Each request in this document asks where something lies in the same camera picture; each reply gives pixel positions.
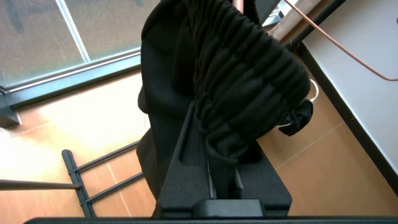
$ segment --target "white cord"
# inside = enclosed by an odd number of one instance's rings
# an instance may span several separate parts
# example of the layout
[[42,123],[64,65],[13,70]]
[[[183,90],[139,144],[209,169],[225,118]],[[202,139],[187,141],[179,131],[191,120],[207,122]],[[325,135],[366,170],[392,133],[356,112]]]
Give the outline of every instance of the white cord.
[[[315,96],[314,96],[313,98],[309,99],[309,100],[311,101],[311,103],[313,103],[313,102],[318,98],[318,95],[319,95],[319,87],[318,87],[317,83],[316,83],[314,80],[312,80],[311,78],[310,78],[310,81],[311,81],[312,84],[315,86],[315,91],[316,91]],[[282,124],[282,125],[277,125],[276,127],[277,127],[277,128],[283,128],[283,127],[287,127],[287,126],[289,126],[289,125],[291,125],[291,124],[290,124],[290,123],[289,123],[289,124]]]

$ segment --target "white wall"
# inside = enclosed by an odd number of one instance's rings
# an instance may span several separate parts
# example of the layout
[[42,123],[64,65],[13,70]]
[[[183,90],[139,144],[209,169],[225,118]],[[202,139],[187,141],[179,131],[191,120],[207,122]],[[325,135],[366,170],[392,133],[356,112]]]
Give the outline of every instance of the white wall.
[[[398,78],[398,0],[347,0],[321,28],[367,64]],[[313,31],[304,44],[398,172],[398,82],[375,76]]]

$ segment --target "black garment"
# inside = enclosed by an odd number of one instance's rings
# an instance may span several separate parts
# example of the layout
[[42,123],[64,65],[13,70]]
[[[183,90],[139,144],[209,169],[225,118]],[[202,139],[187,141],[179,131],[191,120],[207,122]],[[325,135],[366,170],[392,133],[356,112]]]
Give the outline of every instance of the black garment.
[[313,105],[310,100],[304,99],[301,104],[298,105],[282,122],[281,124],[290,124],[288,126],[280,127],[279,131],[282,131],[288,136],[292,136],[295,133],[301,131],[311,120],[313,113]]
[[142,30],[141,63],[153,144],[146,138],[137,154],[156,197],[192,100],[217,194],[228,198],[248,144],[310,89],[301,64],[262,30],[254,0],[244,15],[227,0],[161,1]]

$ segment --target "black fabric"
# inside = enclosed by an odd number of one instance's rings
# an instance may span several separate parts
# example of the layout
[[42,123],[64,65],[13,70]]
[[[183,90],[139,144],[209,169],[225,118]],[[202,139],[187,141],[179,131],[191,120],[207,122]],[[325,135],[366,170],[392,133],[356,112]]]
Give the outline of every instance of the black fabric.
[[[219,198],[229,198],[248,143],[281,122],[309,92],[301,64],[262,30],[254,0],[244,4],[242,15],[227,0],[163,0],[148,17],[142,82],[156,157],[138,149],[147,180],[156,175],[162,185],[195,100],[210,174]],[[157,165],[156,174],[150,164]]]
[[280,127],[282,131],[288,136],[301,131],[311,120],[313,114],[313,104],[311,101],[304,99],[282,122],[281,124],[290,124],[288,126]]

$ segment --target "black baseboard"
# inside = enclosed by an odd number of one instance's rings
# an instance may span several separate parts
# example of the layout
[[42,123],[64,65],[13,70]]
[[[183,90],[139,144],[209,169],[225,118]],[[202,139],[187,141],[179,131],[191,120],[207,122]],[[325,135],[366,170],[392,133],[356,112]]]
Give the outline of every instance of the black baseboard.
[[296,52],[310,70],[311,74],[317,80],[323,91],[326,93],[327,97],[329,97],[329,100],[333,103],[333,106],[350,128],[351,132],[355,135],[356,139],[362,145],[363,149],[372,159],[373,163],[387,180],[393,191],[398,195],[398,175],[387,162],[386,158],[382,155],[380,149],[375,145],[361,124],[354,117],[347,104],[323,73],[322,69],[318,66],[317,62],[312,57],[306,46],[301,43]]

